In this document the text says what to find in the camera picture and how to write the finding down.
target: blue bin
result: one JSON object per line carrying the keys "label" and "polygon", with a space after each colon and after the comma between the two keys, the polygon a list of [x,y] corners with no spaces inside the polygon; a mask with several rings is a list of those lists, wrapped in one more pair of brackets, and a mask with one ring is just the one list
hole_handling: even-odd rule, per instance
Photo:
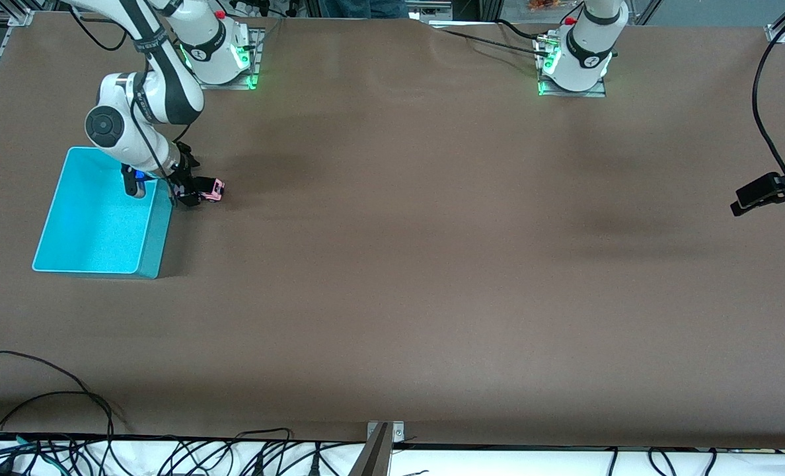
{"label": "blue bin", "polygon": [[157,277],[172,214],[168,185],[150,180],[145,197],[132,198],[121,166],[94,147],[69,149],[31,268],[80,278]]}

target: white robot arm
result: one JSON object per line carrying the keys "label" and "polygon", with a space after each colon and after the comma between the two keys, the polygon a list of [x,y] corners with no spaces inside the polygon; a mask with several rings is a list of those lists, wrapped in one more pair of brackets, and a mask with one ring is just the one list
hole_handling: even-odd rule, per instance
{"label": "white robot arm", "polygon": [[[221,182],[193,177],[198,165],[184,144],[175,144],[152,124],[192,124],[205,98],[196,78],[184,67],[168,33],[145,0],[71,0],[71,4],[100,13],[118,23],[147,57],[148,73],[112,73],[99,87],[96,106],[85,118],[88,138],[123,165],[170,182],[178,201],[197,205],[221,197]],[[220,188],[214,194],[215,184]],[[142,196],[142,184],[126,192]]]}
{"label": "white robot arm", "polygon": [[554,32],[560,45],[542,72],[567,91],[586,91],[607,72],[613,45],[628,23],[623,0],[586,0],[575,24]]}
{"label": "white robot arm", "polygon": [[172,31],[199,81],[220,85],[232,81],[248,69],[248,27],[218,17],[207,0],[149,0],[160,15],[166,17]]}

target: wire bundle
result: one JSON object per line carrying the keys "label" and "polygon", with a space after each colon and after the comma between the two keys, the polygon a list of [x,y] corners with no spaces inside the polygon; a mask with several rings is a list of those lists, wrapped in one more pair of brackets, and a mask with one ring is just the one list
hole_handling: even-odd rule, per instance
{"label": "wire bundle", "polygon": [[[100,410],[102,410],[102,413],[106,418],[106,434],[99,439],[87,438],[85,440],[76,440],[67,434],[58,433],[23,434],[23,436],[16,436],[17,445],[0,448],[0,461],[3,462],[0,463],[0,474],[2,476],[7,476],[10,473],[16,458],[26,456],[31,457],[31,460],[28,467],[22,472],[24,476],[30,476],[31,470],[33,470],[38,460],[45,461],[56,467],[62,476],[105,476],[108,474],[107,463],[109,463],[109,458],[114,461],[116,466],[118,466],[127,476],[137,476],[121,463],[120,458],[116,452],[114,452],[114,445],[112,445],[112,443],[114,443],[114,440],[118,437],[114,428],[114,410],[112,410],[111,405],[105,398],[90,391],[87,385],[75,376],[75,374],[60,368],[45,359],[21,352],[12,352],[12,350],[0,350],[0,355],[18,356],[19,358],[44,364],[69,377],[69,379],[72,379],[79,387],[78,391],[45,392],[22,401],[0,420],[0,430],[2,430],[10,418],[31,403],[45,400],[50,397],[57,397],[58,395],[84,395],[84,397],[88,397]],[[231,473],[233,466],[235,466],[235,453],[233,453],[233,447],[241,442],[255,441],[253,436],[257,436],[258,434],[273,434],[278,432],[283,432],[285,438],[283,440],[266,441],[262,446],[262,449],[245,464],[238,476],[263,476],[264,470],[271,467],[275,460],[278,461],[275,476],[283,476],[287,470],[290,470],[291,467],[295,467],[296,464],[300,463],[300,461],[304,461],[308,457],[319,458],[323,464],[331,470],[334,476],[339,476],[328,461],[321,457],[321,452],[338,446],[351,445],[352,443],[335,443],[328,446],[319,445],[313,452],[308,452],[283,467],[285,453],[296,446],[302,445],[301,442],[292,441],[293,432],[289,428],[242,431],[241,433],[236,434],[235,437],[229,439],[209,438],[194,442],[189,441],[189,439],[187,439],[188,441],[184,441],[181,437],[172,436],[172,434],[154,437],[126,436],[126,440],[176,441],[177,444],[175,449],[172,450],[172,453],[157,470],[156,476],[178,474],[178,468],[181,467],[182,464],[189,463],[190,461],[193,461],[193,467],[191,467],[184,476],[193,476],[197,471],[202,471],[205,475],[209,475],[208,472],[223,463],[226,458],[230,458],[229,470],[227,470],[226,474]],[[0,432],[0,442],[4,440],[14,440],[14,437],[14,434]],[[104,447],[100,449],[100,456],[91,451],[91,446],[102,444]],[[207,453],[202,459],[197,460],[196,453],[204,450],[206,446],[215,446],[215,449],[210,453]]]}

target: pink object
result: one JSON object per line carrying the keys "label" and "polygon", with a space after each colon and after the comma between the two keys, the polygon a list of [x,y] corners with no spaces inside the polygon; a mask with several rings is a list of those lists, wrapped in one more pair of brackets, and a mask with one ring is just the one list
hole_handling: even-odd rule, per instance
{"label": "pink object", "polygon": [[223,192],[225,190],[225,184],[223,181],[219,180],[219,178],[213,179],[213,190],[211,192],[202,193],[202,198],[209,202],[219,202],[223,199]]}

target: black strap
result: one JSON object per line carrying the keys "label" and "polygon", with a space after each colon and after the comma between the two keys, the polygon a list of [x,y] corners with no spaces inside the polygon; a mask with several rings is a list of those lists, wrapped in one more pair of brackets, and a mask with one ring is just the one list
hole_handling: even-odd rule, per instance
{"label": "black strap", "polygon": [[167,33],[167,30],[163,28],[163,26],[160,26],[152,36],[144,37],[139,40],[132,40],[132,43],[133,48],[137,50],[137,52],[147,54],[148,52],[154,52],[155,50],[161,49],[161,43],[166,42],[168,39],[169,33]]}
{"label": "black strap", "polygon": [[210,60],[213,52],[220,49],[220,46],[222,46],[225,42],[225,24],[221,21],[218,23],[219,30],[217,31],[217,34],[215,34],[214,37],[212,37],[207,42],[204,42],[200,45],[190,45],[189,43],[181,42],[181,46],[183,46],[184,51],[187,51],[187,54],[192,56],[196,61]]}
{"label": "black strap", "polygon": [[172,14],[175,13],[175,10],[181,6],[181,3],[184,3],[184,0],[169,0],[166,7],[158,9],[157,12],[165,17],[171,17]]}
{"label": "black strap", "polygon": [[619,16],[621,16],[621,14],[622,14],[622,9],[619,9],[616,12],[616,16],[614,17],[598,18],[595,15],[592,15],[592,13],[590,13],[589,10],[586,9],[586,4],[583,4],[583,15],[586,17],[586,19],[588,19],[594,24],[600,24],[600,25],[614,24],[616,23],[616,21],[618,21],[618,18]]}
{"label": "black strap", "polygon": [[610,52],[613,50],[613,47],[607,48],[606,51],[602,52],[591,52],[583,46],[580,46],[574,40],[574,27],[568,31],[568,35],[566,35],[566,43],[568,45],[568,51],[571,52],[572,56],[578,59],[580,62],[580,67],[583,69],[593,69],[593,67],[597,67],[601,64],[601,61],[607,59]]}

